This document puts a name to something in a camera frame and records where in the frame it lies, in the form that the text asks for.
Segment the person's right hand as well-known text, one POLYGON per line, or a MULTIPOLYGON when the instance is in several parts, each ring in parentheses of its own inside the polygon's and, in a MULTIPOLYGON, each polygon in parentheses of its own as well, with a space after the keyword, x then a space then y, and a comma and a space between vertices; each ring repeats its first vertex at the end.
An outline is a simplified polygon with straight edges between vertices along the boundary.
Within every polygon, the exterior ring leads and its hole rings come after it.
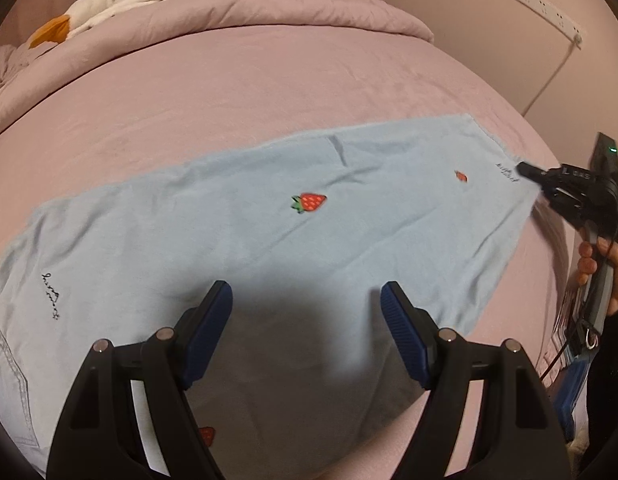
POLYGON ((612 286, 612 296, 610 296, 607 314, 614 315, 618 312, 618 244, 611 243, 599 237, 596 245, 593 246, 585 240, 579 245, 579 260, 577 266, 577 283, 585 285, 589 278, 596 272, 597 263, 594 261, 594 248, 609 258, 610 264, 614 268, 614 286, 612 286))

